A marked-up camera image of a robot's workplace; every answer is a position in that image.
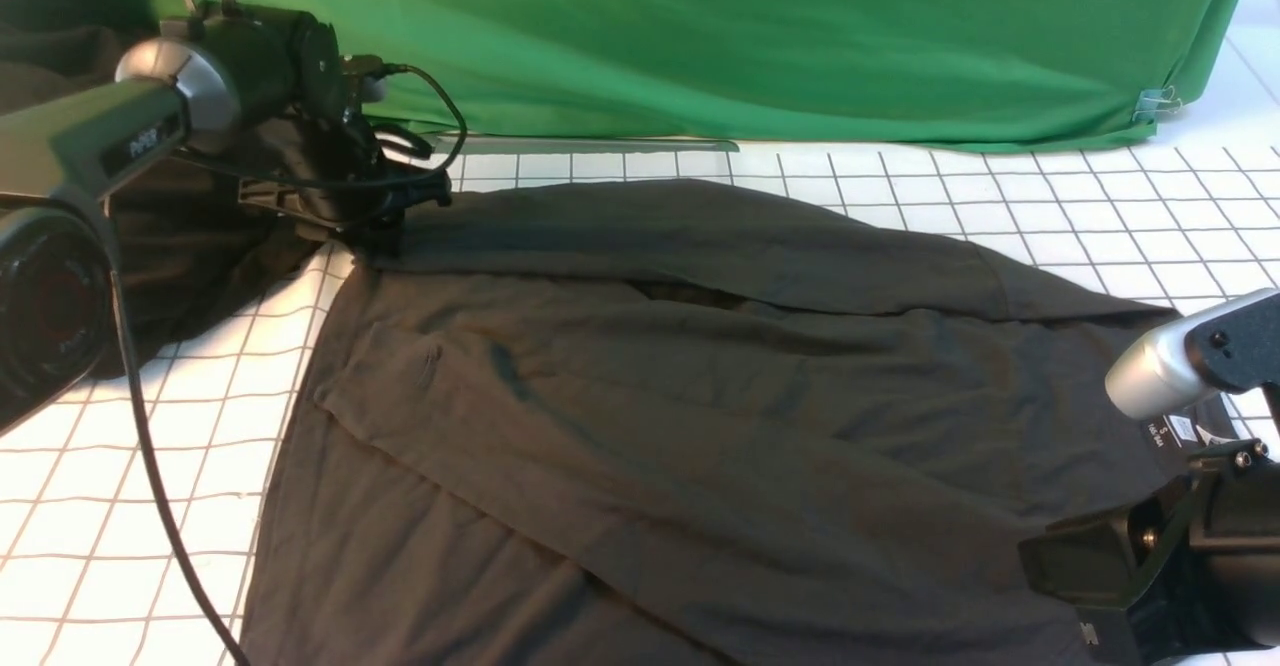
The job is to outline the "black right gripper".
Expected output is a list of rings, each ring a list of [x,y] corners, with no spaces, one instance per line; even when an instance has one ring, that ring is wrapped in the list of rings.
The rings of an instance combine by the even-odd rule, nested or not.
[[[1279,466],[1261,441],[1213,444],[1152,496],[1024,540],[1032,590],[1070,605],[1107,665],[1279,643]]]

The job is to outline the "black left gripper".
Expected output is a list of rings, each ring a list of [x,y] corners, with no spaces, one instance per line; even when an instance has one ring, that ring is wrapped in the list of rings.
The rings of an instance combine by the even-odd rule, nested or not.
[[[402,127],[371,126],[360,115],[333,126],[291,114],[262,126],[259,134],[271,177],[243,179],[239,202],[289,219],[305,240],[360,247],[362,259],[399,259],[407,211],[452,202],[447,172],[387,156],[383,136],[402,140],[398,154],[433,155],[429,142]]]

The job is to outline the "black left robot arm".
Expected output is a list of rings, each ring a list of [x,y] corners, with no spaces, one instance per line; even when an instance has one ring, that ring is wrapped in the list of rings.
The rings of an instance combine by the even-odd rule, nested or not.
[[[113,83],[3,119],[3,426],[63,396],[125,336],[122,250],[102,204],[168,158],[234,177],[241,204],[307,240],[380,248],[452,201],[447,165],[394,174],[364,115],[407,64],[344,55],[332,26],[206,3],[129,47]]]

